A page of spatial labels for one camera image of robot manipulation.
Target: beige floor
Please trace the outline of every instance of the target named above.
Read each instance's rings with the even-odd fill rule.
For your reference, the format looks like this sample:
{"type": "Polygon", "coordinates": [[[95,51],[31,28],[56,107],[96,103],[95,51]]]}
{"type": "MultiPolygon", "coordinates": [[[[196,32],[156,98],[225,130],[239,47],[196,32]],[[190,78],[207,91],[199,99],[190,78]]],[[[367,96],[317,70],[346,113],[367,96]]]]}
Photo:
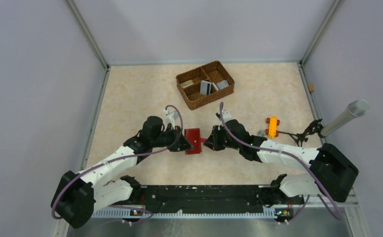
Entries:
{"type": "MultiPolygon", "coordinates": [[[[224,64],[235,80],[234,93],[191,111],[176,88],[175,76],[199,65],[112,67],[100,110],[87,167],[114,152],[142,128],[150,115],[164,118],[167,104],[178,107],[185,128],[199,127],[207,138],[219,123],[219,103],[250,134],[266,129],[266,117],[276,116],[278,130],[302,132],[313,120],[296,63],[224,64]]],[[[294,145],[284,134],[273,140],[294,145]]],[[[305,147],[319,147],[317,136],[305,147]]],[[[278,164],[245,160],[237,151],[214,152],[202,148],[199,155],[164,152],[146,158],[122,175],[135,176],[143,185],[156,184],[269,184],[283,173],[300,171],[278,164]]]]}

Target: woven basket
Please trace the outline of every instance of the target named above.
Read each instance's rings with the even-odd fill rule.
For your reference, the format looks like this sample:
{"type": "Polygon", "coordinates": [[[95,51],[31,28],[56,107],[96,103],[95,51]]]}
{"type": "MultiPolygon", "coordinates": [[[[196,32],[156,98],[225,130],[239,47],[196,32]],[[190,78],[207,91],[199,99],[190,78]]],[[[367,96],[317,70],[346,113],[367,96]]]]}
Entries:
{"type": "Polygon", "coordinates": [[[199,107],[202,107],[206,104],[219,100],[227,95],[233,93],[233,87],[235,82],[229,73],[225,70],[224,66],[219,61],[214,61],[208,64],[205,64],[201,67],[195,68],[188,72],[178,74],[176,76],[177,88],[180,91],[181,96],[186,102],[187,106],[191,110],[195,110],[199,107]],[[193,85],[181,88],[180,84],[188,80],[193,81],[193,85]],[[200,94],[200,83],[201,81],[210,81],[214,83],[227,80],[229,86],[216,91],[212,85],[213,93],[209,95],[200,94]]]}

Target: metal cylinder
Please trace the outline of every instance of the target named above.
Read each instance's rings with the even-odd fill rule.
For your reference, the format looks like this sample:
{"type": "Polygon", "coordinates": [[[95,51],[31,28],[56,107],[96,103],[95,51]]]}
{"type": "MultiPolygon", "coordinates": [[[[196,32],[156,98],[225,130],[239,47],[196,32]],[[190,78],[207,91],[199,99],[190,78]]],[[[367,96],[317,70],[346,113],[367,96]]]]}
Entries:
{"type": "Polygon", "coordinates": [[[365,115],[369,109],[369,103],[365,100],[356,100],[350,103],[344,112],[336,117],[331,123],[329,123],[320,132],[322,137],[330,135],[335,130],[339,129],[344,124],[350,122],[352,119],[365,115]]]}

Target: gray wall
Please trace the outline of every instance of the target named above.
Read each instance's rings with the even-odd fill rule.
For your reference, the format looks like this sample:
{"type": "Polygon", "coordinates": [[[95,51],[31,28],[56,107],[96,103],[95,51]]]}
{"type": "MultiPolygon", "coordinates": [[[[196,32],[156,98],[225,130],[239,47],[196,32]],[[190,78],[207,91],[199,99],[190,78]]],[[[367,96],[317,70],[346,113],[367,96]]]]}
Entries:
{"type": "Polygon", "coordinates": [[[373,236],[383,236],[383,1],[345,1],[306,70],[326,122],[348,102],[371,105],[329,138],[359,168],[359,203],[373,236]]]}
{"type": "Polygon", "coordinates": [[[333,0],[76,0],[110,64],[298,61],[333,0]]]}
{"type": "Polygon", "coordinates": [[[0,0],[0,237],[47,237],[104,69],[63,0],[0,0]]]}

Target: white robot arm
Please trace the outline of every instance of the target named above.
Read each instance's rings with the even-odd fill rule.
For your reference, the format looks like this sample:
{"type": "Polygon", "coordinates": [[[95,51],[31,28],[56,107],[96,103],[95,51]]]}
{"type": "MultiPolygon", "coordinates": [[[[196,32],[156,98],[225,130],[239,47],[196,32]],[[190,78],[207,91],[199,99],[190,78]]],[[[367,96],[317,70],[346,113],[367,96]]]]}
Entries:
{"type": "MultiPolygon", "coordinates": [[[[253,148],[243,146],[236,138],[232,138],[223,127],[223,123],[213,126],[212,134],[204,143],[205,146],[214,151],[225,148],[236,149],[250,161],[279,163],[302,170],[308,167],[333,200],[338,202],[346,200],[358,170],[333,145],[302,148],[279,144],[264,137],[249,135],[244,126],[232,119],[228,112],[223,111],[223,116],[229,132],[239,140],[251,144],[253,148]]],[[[137,135],[129,138],[113,154],[93,166],[94,169],[82,170],[77,174],[72,171],[65,173],[51,203],[53,214],[58,213],[73,228],[79,228],[95,211],[103,207],[120,201],[130,201],[132,197],[138,200],[137,190],[141,189],[139,183],[131,181],[132,178],[112,180],[125,169],[143,161],[155,147],[167,147],[164,150],[172,152],[193,149],[182,135],[182,130],[175,126],[174,121],[177,117],[176,112],[166,112],[166,130],[163,129],[161,118],[148,117],[137,135]]],[[[274,205],[279,204],[275,198],[277,195],[280,196],[280,200],[287,200],[299,195],[317,194],[322,194],[322,191],[311,174],[283,174],[272,181],[271,188],[267,188],[266,193],[260,193],[257,198],[263,203],[262,205],[274,205]]]]}

